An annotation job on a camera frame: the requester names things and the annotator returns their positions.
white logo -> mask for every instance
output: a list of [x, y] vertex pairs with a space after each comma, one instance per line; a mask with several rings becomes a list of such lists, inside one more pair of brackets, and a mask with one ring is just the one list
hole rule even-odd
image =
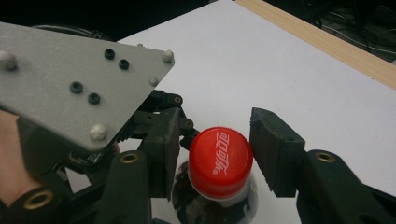
[[216, 134], [216, 162], [215, 169], [213, 169], [213, 175], [217, 175], [223, 171], [227, 175], [227, 169], [229, 166], [228, 161], [228, 145], [230, 144], [230, 135], [226, 133], [218, 132]]

gray metal plate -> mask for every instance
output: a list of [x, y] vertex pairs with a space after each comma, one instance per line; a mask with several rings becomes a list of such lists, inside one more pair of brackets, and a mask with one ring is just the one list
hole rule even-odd
[[[114, 60], [104, 56], [116, 52]], [[0, 22], [0, 50], [17, 57], [18, 68], [0, 69], [0, 106], [47, 128], [89, 151], [106, 147], [175, 61], [163, 62], [163, 51], [63, 35]], [[130, 63], [128, 70], [119, 61]], [[69, 90], [83, 84], [83, 93]], [[91, 105], [88, 95], [101, 96]], [[94, 141], [90, 129], [101, 123], [106, 139]]]

black screw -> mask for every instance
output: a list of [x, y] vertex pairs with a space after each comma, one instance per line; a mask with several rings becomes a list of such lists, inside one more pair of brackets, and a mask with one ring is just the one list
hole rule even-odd
[[91, 105], [99, 105], [100, 103], [100, 95], [98, 93], [91, 93], [88, 96], [88, 102], [90, 102]]
[[129, 63], [125, 59], [120, 60], [119, 62], [120, 69], [127, 70], [129, 68]]
[[107, 58], [109, 60], [113, 60], [114, 56], [116, 56], [116, 52], [114, 52], [114, 50], [112, 50], [112, 49], [105, 50], [105, 58]]
[[73, 93], [82, 93], [83, 86], [80, 82], [72, 82], [70, 84], [70, 91]]

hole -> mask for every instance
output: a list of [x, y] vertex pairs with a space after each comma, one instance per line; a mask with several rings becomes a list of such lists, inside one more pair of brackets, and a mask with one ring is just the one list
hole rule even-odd
[[120, 60], [120, 62], [119, 62], [119, 67], [120, 67], [120, 69], [122, 69], [122, 70], [128, 69], [128, 67], [129, 67], [128, 61], [126, 61], [125, 59]]
[[331, 154], [325, 153], [325, 152], [318, 152], [316, 154], [317, 159], [320, 161], [325, 161], [325, 162], [334, 162], [335, 157], [332, 156]]
[[123, 162], [123, 163], [132, 163], [132, 162], [137, 161], [138, 158], [139, 157], [137, 155], [135, 155], [135, 154], [127, 154], [127, 155], [121, 157], [121, 162]]
[[359, 220], [364, 224], [379, 224], [379, 221], [377, 221], [374, 217], [370, 217], [368, 215], [360, 215]]
[[72, 82], [70, 84], [70, 91], [73, 93], [82, 93], [82, 84], [80, 82]]
[[40, 208], [53, 199], [53, 193], [50, 190], [43, 190], [28, 198], [23, 207], [27, 210], [34, 210]]
[[180, 97], [178, 97], [178, 96], [177, 96], [177, 97], [175, 97], [175, 102], [176, 102], [176, 103], [180, 103], [180, 102], [181, 102], [181, 98], [180, 98]]
[[105, 50], [105, 57], [109, 60], [114, 59], [114, 56], [116, 55], [116, 52], [114, 52], [114, 50], [112, 49], [106, 49]]
[[88, 96], [88, 102], [92, 105], [98, 105], [100, 103], [100, 95], [98, 93], [91, 93]]

red bottle cap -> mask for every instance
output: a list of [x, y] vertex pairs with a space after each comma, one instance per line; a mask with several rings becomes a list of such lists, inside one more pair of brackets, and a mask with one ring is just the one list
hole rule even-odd
[[245, 185], [252, 163], [252, 149], [241, 133], [210, 128], [199, 133], [191, 144], [190, 180], [206, 197], [229, 198]]

